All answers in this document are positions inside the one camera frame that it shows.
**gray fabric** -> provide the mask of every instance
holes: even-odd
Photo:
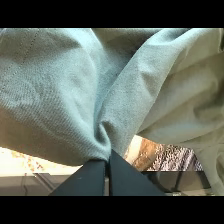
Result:
[[[5,29],[0,146],[66,165],[134,134],[195,150],[224,194],[223,29]]]

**gray cloth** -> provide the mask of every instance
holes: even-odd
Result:
[[[66,165],[134,134],[193,148],[224,194],[221,28],[5,29],[0,146]]]

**stitching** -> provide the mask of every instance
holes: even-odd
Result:
[[[23,59],[23,61],[22,61],[22,64],[21,64],[21,65],[19,66],[19,68],[12,74],[12,77],[11,77],[11,78],[13,78],[13,76],[15,76],[15,75],[18,73],[19,69],[20,69],[20,68],[23,66],[23,64],[25,63],[25,61],[26,61],[26,59],[27,59],[27,56],[28,56],[28,53],[30,52],[30,50],[31,50],[31,48],[32,48],[32,46],[33,46],[33,44],[34,44],[36,38],[37,38],[37,34],[38,34],[39,32],[40,32],[40,28],[38,28],[38,30],[36,31],[35,36],[34,36],[32,42],[31,42],[29,48],[27,49],[27,51],[26,51],[26,53],[25,53],[24,59]],[[9,66],[8,69],[6,69],[4,75],[5,75],[6,72],[12,67],[12,65],[13,65],[13,63]]]

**garment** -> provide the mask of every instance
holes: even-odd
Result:
[[[0,146],[77,166],[134,134],[193,148],[224,195],[222,28],[3,29]]]

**towel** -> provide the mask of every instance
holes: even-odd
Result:
[[[135,134],[193,148],[224,195],[222,28],[1,28],[0,147],[78,166]]]

